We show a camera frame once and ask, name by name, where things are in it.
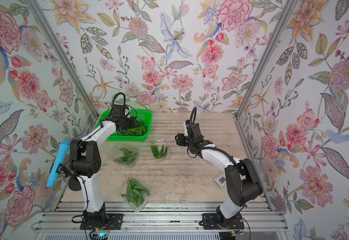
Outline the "green peppers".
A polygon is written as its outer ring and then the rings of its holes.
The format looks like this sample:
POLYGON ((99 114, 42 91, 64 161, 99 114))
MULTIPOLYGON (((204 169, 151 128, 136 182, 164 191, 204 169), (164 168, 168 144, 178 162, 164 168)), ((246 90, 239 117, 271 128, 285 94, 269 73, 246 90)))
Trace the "green peppers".
POLYGON ((139 122, 136 128, 129 130, 121 130, 118 132, 118 135, 121 136, 132 136, 132 137, 141 137, 148 132, 148 127, 144 122, 139 122))

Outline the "clear clamshell container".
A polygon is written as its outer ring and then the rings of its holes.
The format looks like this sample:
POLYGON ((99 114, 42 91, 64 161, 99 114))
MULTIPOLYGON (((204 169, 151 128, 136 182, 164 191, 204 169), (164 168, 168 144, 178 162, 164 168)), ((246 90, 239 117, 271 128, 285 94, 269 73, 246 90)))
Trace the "clear clamshell container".
POLYGON ((116 146, 111 160, 125 167, 133 167, 140 157, 139 149, 128 145, 116 146))
POLYGON ((130 206, 134 212, 139 212, 151 196, 151 191, 135 178, 128 177, 117 189, 119 198, 130 206))
POLYGON ((173 144, 168 138, 154 139, 150 143, 150 151, 156 161, 167 160, 175 153, 173 144))

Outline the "clear clamshell container front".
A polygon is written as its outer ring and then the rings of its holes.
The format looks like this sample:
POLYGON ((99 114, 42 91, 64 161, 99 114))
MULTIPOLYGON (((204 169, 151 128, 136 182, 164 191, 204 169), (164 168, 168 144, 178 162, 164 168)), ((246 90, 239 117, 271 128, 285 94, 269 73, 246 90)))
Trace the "clear clamshell container front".
POLYGON ((139 212, 151 196, 151 191, 135 178, 128 177, 117 189, 119 198, 130 206, 134 212, 139 212))

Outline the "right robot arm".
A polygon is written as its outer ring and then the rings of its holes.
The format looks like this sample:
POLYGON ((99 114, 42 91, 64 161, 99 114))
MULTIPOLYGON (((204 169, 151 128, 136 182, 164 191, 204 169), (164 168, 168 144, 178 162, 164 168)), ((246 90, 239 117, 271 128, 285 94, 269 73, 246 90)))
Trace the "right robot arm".
POLYGON ((187 152, 212 163, 224 172, 228 199, 216 209, 217 223, 226 228, 237 220, 246 203, 263 194, 263 187, 254 164, 249 159, 238 159, 205 140, 199 124, 184 122, 184 134, 175 136, 178 146, 187 147, 187 152))

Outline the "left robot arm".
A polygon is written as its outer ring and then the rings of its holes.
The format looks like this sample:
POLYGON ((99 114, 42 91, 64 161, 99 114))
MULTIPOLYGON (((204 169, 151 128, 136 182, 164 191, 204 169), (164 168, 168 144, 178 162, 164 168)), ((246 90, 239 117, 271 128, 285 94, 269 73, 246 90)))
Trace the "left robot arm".
POLYGON ((110 135, 137 127, 137 118, 131 117, 130 112, 126 105, 112 106, 109 115, 104 120, 99 120, 99 125, 92 132, 70 143, 70 169, 83 192, 85 202, 81 230, 102 228, 109 223, 100 190, 99 171, 102 160, 99 147, 110 135))

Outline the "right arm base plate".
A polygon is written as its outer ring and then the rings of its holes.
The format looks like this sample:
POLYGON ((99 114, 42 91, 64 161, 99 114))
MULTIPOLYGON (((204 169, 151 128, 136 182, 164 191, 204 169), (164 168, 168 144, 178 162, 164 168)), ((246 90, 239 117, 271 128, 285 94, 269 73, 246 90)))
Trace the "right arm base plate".
POLYGON ((198 222, 204 230, 243 230, 244 224, 241 214, 225 219, 217 213, 202 214, 201 221, 198 222))

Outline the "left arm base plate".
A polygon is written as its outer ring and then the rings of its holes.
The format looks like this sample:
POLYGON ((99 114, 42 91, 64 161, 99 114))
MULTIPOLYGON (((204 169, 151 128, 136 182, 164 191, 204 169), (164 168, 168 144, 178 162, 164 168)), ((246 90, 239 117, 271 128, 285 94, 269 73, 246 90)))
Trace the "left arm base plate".
POLYGON ((83 216, 80 230, 120 230, 123 222, 123 214, 95 214, 87 213, 83 216))

